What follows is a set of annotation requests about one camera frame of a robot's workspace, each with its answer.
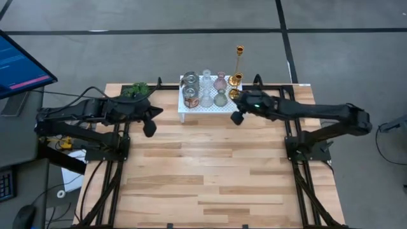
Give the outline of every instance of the white shelf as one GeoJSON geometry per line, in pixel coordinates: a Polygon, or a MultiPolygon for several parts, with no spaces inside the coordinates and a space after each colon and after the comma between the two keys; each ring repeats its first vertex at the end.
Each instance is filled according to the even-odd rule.
{"type": "MultiPolygon", "coordinates": [[[[201,96],[203,94],[203,90],[204,90],[204,88],[202,87],[202,77],[203,76],[199,76],[199,80],[200,80],[199,98],[201,98],[201,96]]],[[[217,76],[210,76],[210,77],[212,78],[213,82],[215,82],[215,80],[217,79],[217,76]]],[[[229,77],[230,76],[224,77],[226,80],[226,83],[227,83],[227,87],[225,89],[226,90],[225,96],[226,96],[226,98],[228,98],[228,103],[225,106],[218,107],[213,103],[213,105],[209,108],[204,108],[200,104],[195,108],[187,108],[184,104],[183,90],[180,87],[179,96],[178,96],[178,113],[180,113],[180,114],[227,114],[227,113],[232,113],[234,111],[237,111],[236,104],[229,98],[229,95],[228,95],[229,91],[233,88],[228,83],[229,77]]],[[[214,87],[210,87],[208,89],[210,90],[210,96],[212,98],[215,98],[215,95],[217,95],[217,90],[214,87]]],[[[240,84],[238,86],[238,89],[242,90],[242,84],[240,84]]]]}

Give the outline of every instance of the black floor stripe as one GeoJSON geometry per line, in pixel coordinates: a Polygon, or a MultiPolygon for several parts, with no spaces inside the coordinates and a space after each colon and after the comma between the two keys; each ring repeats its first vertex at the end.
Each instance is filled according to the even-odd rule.
{"type": "Polygon", "coordinates": [[[298,83],[297,71],[295,70],[293,52],[291,51],[290,40],[288,38],[286,19],[284,18],[284,12],[281,5],[281,0],[275,0],[277,7],[277,13],[279,14],[279,21],[281,26],[282,40],[284,42],[284,49],[286,51],[286,58],[288,68],[290,71],[291,83],[298,83]]]}
{"type": "Polygon", "coordinates": [[[13,0],[7,0],[6,4],[4,4],[3,8],[0,11],[0,20],[3,19],[4,15],[6,14],[8,8],[10,7],[13,0]]]}
{"type": "Polygon", "coordinates": [[[281,32],[280,29],[243,28],[243,29],[141,29],[106,31],[6,31],[7,35],[133,35],[133,34],[255,34],[281,32]]]}
{"type": "Polygon", "coordinates": [[[407,32],[407,28],[354,28],[354,29],[288,29],[288,33],[370,33],[407,32]]]}

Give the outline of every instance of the green plant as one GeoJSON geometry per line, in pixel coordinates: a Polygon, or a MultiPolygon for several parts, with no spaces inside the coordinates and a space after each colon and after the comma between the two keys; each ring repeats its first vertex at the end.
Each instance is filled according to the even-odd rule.
{"type": "Polygon", "coordinates": [[[149,88],[147,83],[134,83],[130,88],[123,91],[122,95],[125,97],[133,97],[137,94],[147,95],[149,88]]]}

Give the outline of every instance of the black desk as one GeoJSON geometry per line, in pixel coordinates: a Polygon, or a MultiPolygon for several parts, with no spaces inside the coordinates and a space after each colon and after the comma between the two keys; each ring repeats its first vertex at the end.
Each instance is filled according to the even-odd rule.
{"type": "Polygon", "coordinates": [[[82,161],[38,144],[34,127],[37,111],[43,106],[43,97],[41,92],[30,92],[20,116],[0,116],[0,168],[47,158],[55,165],[85,174],[86,164],[82,161]]]}
{"type": "MultiPolygon", "coordinates": [[[[29,205],[35,198],[47,189],[48,167],[47,159],[27,162],[17,165],[17,197],[0,203],[1,228],[12,228],[14,218],[21,207],[29,205]]],[[[36,215],[33,227],[44,228],[46,195],[41,195],[34,206],[36,215]]]]}
{"type": "MultiPolygon", "coordinates": [[[[6,100],[0,100],[0,108],[6,100]]],[[[0,116],[0,167],[30,162],[37,158],[34,133],[37,110],[43,106],[43,94],[31,92],[18,117],[0,116]]]]}
{"type": "MultiPolygon", "coordinates": [[[[5,100],[0,101],[3,108],[5,100]]],[[[0,203],[1,228],[11,228],[21,207],[29,205],[47,189],[49,163],[84,174],[86,164],[59,151],[38,144],[34,132],[37,110],[43,105],[43,94],[30,92],[18,117],[0,116],[0,167],[17,167],[17,196],[0,203]]],[[[36,203],[35,228],[45,222],[46,194],[36,203]]]]}

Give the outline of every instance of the pink glass vase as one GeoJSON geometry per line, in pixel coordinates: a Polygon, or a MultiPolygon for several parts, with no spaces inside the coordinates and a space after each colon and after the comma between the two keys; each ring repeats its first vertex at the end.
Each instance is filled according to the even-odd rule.
{"type": "Polygon", "coordinates": [[[217,79],[214,82],[214,88],[216,90],[226,89],[226,87],[228,86],[226,80],[224,80],[224,76],[225,76],[224,72],[217,73],[217,79]]]}

